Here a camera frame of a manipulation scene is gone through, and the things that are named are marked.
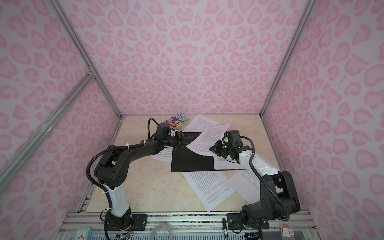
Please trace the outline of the white and black folder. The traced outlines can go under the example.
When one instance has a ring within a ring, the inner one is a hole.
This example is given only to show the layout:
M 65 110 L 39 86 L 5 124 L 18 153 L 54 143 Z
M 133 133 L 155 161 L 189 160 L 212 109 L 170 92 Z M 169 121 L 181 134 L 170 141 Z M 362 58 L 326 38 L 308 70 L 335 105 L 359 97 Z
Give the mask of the white and black folder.
M 216 171 L 214 169 L 214 156 L 201 156 L 187 147 L 181 150 L 173 150 L 172 173 L 203 171 Z

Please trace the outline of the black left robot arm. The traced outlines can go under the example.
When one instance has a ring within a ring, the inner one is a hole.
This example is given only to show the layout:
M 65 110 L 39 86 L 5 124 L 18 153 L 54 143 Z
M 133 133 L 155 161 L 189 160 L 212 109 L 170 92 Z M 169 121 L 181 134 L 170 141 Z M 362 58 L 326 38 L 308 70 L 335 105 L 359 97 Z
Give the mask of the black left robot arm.
M 103 190 L 108 200 L 108 208 L 104 219 L 104 232 L 132 231 L 134 220 L 131 208 L 127 203 L 122 184 L 127 178 L 130 163 L 146 156 L 160 153 L 165 148 L 181 150 L 189 144 L 193 137 L 184 132 L 173 131 L 167 123 L 157 124 L 156 132 L 150 134 L 148 120 L 148 139 L 139 144 L 115 146 L 96 154 L 87 165 L 86 175 L 89 181 Z

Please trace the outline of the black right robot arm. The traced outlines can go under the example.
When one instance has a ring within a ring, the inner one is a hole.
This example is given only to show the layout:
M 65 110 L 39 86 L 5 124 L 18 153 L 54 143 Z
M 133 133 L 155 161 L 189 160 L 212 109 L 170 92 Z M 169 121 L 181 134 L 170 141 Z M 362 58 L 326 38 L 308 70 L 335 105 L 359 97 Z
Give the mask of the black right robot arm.
M 241 223 L 244 228 L 262 229 L 269 220 L 288 221 L 291 214 L 301 210 L 299 197 L 292 175 L 287 171 L 273 170 L 263 173 L 266 166 L 261 159 L 256 159 L 253 141 L 241 136 L 238 130 L 227 131 L 210 151 L 218 157 L 231 157 L 253 172 L 260 182 L 260 200 L 242 207 Z

